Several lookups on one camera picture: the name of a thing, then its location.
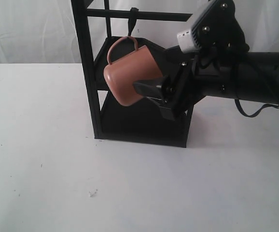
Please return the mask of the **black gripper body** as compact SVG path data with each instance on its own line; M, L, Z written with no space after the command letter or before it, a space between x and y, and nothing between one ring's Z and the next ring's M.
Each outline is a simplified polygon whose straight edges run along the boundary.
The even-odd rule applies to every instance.
M236 59L231 50L213 46L183 54L175 46L165 50L165 57L180 68L170 83L163 84L164 116L180 116L205 96L236 98Z

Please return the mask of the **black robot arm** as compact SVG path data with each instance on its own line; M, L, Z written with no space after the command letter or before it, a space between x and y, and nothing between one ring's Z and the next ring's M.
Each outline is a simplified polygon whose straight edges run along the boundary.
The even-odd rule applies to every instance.
M163 118L175 120L206 96L260 102L262 109L279 109L279 53L244 53L216 47L180 57L174 77L136 81L135 91L154 102Z

